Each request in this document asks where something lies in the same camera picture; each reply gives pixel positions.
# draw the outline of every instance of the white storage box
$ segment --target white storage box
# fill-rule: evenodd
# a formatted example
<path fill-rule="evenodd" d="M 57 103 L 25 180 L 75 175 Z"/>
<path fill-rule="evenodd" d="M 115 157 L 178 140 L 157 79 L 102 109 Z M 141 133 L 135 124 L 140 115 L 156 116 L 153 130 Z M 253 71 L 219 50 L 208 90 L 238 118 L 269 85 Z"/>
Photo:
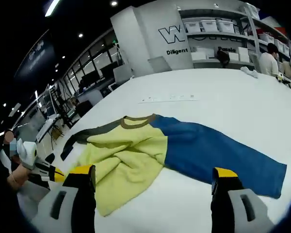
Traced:
<path fill-rule="evenodd" d="M 283 53 L 283 43 L 281 41 L 275 39 L 275 45 L 277 46 L 278 51 Z"/>
<path fill-rule="evenodd" d="M 239 55 L 235 52 L 228 52 L 229 59 L 233 61 L 239 61 Z"/>
<path fill-rule="evenodd" d="M 218 31 L 216 20 L 214 20 L 214 19 L 201 20 L 200 22 L 202 23 L 206 32 L 217 32 Z"/>
<path fill-rule="evenodd" d="M 249 55 L 246 55 L 246 54 L 239 54 L 239 60 L 241 62 L 250 62 L 250 58 L 249 58 Z"/>
<path fill-rule="evenodd" d="M 204 52 L 206 55 L 206 59 L 214 58 L 214 49 L 195 47 L 195 50 L 196 50 L 196 52 Z"/>
<path fill-rule="evenodd" d="M 218 20 L 217 24 L 218 24 L 218 28 L 219 28 L 219 30 L 221 32 L 224 32 L 224 33 L 235 33 L 233 22 Z"/>
<path fill-rule="evenodd" d="M 237 48 L 236 48 L 236 52 L 237 52 L 238 54 L 249 55 L 249 54 L 248 54 L 248 49 L 247 49 L 247 48 L 243 48 L 243 47 L 237 47 Z"/>
<path fill-rule="evenodd" d="M 273 43 L 274 44 L 274 38 L 268 34 L 259 34 L 260 39 L 267 42 L 267 43 Z"/>
<path fill-rule="evenodd" d="M 285 44 L 283 44 L 283 53 L 287 56 L 290 57 L 290 51 L 289 51 L 289 47 Z"/>
<path fill-rule="evenodd" d="M 188 30 L 188 33 L 199 33 L 200 32 L 200 26 L 199 22 L 189 22 L 184 23 L 186 29 Z"/>
<path fill-rule="evenodd" d="M 205 52 L 191 52 L 192 60 L 205 60 L 206 59 L 206 54 Z"/>

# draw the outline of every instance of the w logo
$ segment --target w logo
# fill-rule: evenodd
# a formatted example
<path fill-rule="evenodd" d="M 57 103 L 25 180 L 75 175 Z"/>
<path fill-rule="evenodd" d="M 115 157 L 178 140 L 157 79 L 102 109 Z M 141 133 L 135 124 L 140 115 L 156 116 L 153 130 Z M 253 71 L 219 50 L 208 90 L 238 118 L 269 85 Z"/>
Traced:
<path fill-rule="evenodd" d="M 179 25 L 179 28 L 177 28 L 176 26 L 170 26 L 169 29 L 161 28 L 159 29 L 159 32 L 162 35 L 162 37 L 165 39 L 167 44 L 175 43 L 176 39 L 179 42 L 185 41 L 184 33 L 180 32 L 180 25 Z"/>

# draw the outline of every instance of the hand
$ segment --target hand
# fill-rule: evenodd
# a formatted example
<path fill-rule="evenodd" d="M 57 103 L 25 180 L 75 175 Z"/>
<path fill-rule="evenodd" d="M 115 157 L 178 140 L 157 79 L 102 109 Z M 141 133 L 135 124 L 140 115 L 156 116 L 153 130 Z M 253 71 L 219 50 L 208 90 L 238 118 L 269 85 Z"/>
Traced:
<path fill-rule="evenodd" d="M 20 164 L 8 177 L 7 181 L 14 190 L 17 190 L 28 180 L 30 173 L 29 169 Z"/>

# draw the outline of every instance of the white tabletop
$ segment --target white tabletop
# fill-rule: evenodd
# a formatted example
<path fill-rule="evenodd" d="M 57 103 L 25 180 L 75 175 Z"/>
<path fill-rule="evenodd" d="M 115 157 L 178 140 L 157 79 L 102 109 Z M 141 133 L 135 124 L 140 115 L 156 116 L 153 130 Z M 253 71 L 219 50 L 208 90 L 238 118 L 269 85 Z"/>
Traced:
<path fill-rule="evenodd" d="M 155 99 L 160 102 L 142 103 Z M 193 101 L 167 101 L 172 98 Z M 260 197 L 277 223 L 291 203 L 291 90 L 273 77 L 255 79 L 239 70 L 188 69 L 128 81 L 65 134 L 55 149 L 54 165 L 68 172 L 84 146 L 62 161 L 64 143 L 74 133 L 123 116 L 156 113 L 212 127 L 288 165 L 279 199 Z M 97 233 L 211 232 L 211 185 L 164 168 L 142 194 L 107 217 L 95 216 Z"/>

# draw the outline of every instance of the blue sleeve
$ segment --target blue sleeve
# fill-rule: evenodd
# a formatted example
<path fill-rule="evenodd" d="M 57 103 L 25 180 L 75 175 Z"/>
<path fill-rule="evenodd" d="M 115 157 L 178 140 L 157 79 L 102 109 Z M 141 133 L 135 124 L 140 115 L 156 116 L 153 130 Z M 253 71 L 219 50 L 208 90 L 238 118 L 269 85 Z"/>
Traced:
<path fill-rule="evenodd" d="M 168 136 L 166 167 L 206 183 L 214 167 L 230 169 L 245 188 L 280 197 L 287 165 L 200 124 L 160 116 L 151 125 Z"/>

